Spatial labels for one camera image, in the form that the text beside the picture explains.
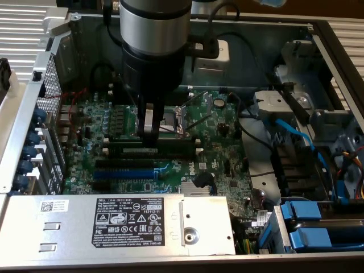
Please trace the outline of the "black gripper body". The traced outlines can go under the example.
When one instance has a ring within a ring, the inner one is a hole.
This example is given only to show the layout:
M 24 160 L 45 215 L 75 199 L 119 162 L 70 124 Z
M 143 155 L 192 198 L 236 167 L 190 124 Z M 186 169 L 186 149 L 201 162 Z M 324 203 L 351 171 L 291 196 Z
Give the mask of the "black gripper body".
M 163 97 L 175 90 L 182 81 L 185 50 L 153 56 L 122 48 L 123 82 L 143 97 Z

